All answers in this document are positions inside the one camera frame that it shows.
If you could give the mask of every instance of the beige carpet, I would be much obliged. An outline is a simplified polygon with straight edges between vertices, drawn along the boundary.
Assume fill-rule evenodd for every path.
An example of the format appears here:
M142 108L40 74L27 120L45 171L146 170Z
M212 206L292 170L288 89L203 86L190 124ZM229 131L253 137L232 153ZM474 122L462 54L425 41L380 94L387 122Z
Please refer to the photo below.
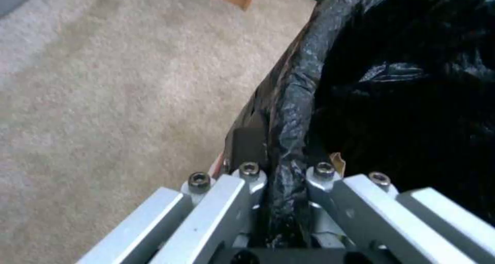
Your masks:
M74 262L207 170L314 3L30 0L0 19L0 262Z

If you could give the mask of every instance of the black plastic bag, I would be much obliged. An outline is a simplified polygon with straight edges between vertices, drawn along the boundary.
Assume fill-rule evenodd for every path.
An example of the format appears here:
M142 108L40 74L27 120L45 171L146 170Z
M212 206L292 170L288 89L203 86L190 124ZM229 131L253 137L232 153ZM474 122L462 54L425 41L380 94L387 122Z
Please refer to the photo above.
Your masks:
M494 0L319 0L232 127L266 119L262 243L310 246L318 146L341 152L347 175L432 186L493 225L494 31Z

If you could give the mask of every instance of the metal bracket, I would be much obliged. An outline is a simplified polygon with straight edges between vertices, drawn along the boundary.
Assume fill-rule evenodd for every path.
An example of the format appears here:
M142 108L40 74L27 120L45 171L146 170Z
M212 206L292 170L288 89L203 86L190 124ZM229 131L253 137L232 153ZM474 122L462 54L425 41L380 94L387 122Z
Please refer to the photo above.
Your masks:
M249 198L244 180L222 175L150 263L208 263L217 249L232 245L245 225Z
M187 195L159 188L77 263L145 263L192 208Z
M432 188L397 200L478 263L495 263L495 229Z
M404 263L473 262L364 175L315 186L308 180L311 201L326 209L358 247L383 243Z

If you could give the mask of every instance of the black plastic part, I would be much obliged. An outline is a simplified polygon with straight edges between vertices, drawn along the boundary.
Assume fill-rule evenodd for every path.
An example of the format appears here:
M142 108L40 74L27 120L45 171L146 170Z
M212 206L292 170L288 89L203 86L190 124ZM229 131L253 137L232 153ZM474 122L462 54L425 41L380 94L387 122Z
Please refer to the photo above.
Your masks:
M243 162L256 162L261 170L268 168L267 125L261 114L253 114L247 126L232 130L225 143L223 154L232 173Z
M495 224L494 31L495 0L319 0L227 136L267 124L258 245L311 246L304 176L322 146L346 175L431 186Z
M396 264L386 250L223 249L209 264Z

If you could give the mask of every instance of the hex socket screw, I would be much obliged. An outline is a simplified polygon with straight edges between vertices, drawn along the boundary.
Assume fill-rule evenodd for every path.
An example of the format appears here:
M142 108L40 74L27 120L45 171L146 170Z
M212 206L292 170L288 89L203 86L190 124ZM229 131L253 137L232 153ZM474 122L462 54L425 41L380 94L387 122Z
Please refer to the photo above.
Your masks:
M391 185L391 180L389 176L383 174L382 172L371 172L368 174L368 178L375 183L375 185L379 186L382 190L388 191Z
M335 167L331 163L322 161L316 165L314 174L321 179L332 179L335 172Z
M256 162L244 162L239 166L239 174L244 179L257 178L259 175L259 165Z
M210 176L205 172L194 172L189 176L188 186L193 193L201 194L210 189Z

